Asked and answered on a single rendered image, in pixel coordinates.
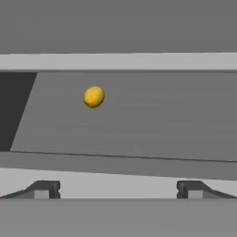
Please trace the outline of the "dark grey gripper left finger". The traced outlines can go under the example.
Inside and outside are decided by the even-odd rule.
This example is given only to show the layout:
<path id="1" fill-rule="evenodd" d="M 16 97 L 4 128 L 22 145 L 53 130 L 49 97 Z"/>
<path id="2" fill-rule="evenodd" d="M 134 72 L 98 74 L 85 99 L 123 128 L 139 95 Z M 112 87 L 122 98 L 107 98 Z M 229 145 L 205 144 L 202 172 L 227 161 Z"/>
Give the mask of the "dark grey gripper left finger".
<path id="1" fill-rule="evenodd" d="M 60 181 L 35 181 L 24 190 L 0 196 L 0 199 L 59 199 Z"/>

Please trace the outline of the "yellow lemon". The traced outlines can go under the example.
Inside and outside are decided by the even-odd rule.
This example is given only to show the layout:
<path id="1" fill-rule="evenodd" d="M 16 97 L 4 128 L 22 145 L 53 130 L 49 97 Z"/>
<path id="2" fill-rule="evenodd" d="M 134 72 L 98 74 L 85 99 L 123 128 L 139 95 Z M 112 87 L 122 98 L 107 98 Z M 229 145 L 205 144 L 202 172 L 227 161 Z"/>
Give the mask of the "yellow lemon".
<path id="1" fill-rule="evenodd" d="M 99 107 L 105 99 L 105 92 L 102 87 L 94 85 L 87 88 L 83 94 L 83 103 L 89 108 Z"/>

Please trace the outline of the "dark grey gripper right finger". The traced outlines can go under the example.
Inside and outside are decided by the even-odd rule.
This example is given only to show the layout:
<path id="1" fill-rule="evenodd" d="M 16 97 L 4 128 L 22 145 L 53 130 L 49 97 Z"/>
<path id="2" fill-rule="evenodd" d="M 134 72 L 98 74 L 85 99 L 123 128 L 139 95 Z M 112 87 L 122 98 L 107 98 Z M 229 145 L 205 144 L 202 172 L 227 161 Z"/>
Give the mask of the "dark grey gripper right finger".
<path id="1" fill-rule="evenodd" d="M 202 181 L 177 181 L 177 189 L 178 199 L 237 199 L 237 196 L 211 189 Z"/>

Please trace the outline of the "grey fridge drawer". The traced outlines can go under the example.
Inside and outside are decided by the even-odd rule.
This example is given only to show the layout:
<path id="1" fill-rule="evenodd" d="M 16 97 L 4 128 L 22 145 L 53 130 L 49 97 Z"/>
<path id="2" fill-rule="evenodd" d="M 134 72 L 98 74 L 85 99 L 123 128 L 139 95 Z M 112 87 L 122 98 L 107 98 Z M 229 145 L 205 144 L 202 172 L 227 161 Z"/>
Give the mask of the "grey fridge drawer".
<path id="1" fill-rule="evenodd" d="M 237 181 L 237 53 L 6 54 L 0 81 L 1 168 Z"/>

